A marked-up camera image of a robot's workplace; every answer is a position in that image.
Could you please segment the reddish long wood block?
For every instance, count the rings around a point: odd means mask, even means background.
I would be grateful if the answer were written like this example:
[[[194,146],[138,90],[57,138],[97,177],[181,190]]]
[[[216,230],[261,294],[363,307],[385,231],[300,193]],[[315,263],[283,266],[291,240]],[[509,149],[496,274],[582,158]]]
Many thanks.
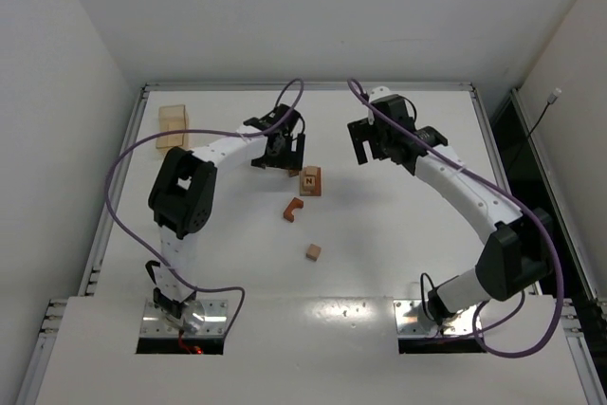
[[[311,194],[313,196],[321,196],[322,195],[322,169],[319,171],[319,174],[316,177],[316,181],[317,181],[316,190],[314,192],[312,192]]]

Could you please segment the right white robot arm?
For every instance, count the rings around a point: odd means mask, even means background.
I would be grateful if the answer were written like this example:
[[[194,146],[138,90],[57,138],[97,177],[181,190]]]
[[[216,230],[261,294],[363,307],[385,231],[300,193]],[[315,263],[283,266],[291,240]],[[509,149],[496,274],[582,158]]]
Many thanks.
[[[532,216],[497,191],[466,175],[448,140],[431,126],[416,128],[401,95],[378,87],[363,97],[366,118],[348,125],[357,161],[389,159],[436,190],[471,225],[484,247],[474,267],[433,287],[426,304],[429,320],[440,324],[483,301],[504,302],[552,272],[540,234],[551,217]]]

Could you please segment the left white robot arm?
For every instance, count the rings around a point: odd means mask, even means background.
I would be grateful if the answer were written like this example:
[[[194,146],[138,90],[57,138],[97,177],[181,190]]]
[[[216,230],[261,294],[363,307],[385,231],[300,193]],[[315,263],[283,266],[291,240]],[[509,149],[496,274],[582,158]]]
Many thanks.
[[[184,285],[196,259],[197,234],[211,218],[217,179],[248,164],[255,168],[300,171],[305,133],[295,134],[302,115],[279,104],[261,118],[245,120],[236,134],[206,146],[172,148],[164,157],[148,198],[159,226],[160,255],[153,300],[180,320],[196,292]]]

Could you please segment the letter N wood cube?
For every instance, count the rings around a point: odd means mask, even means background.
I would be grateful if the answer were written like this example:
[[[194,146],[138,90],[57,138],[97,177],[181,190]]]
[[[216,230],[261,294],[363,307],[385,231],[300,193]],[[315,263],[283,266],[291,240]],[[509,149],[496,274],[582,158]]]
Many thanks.
[[[316,190],[316,177],[314,175],[302,175],[300,179],[301,189],[305,193],[312,193]]]

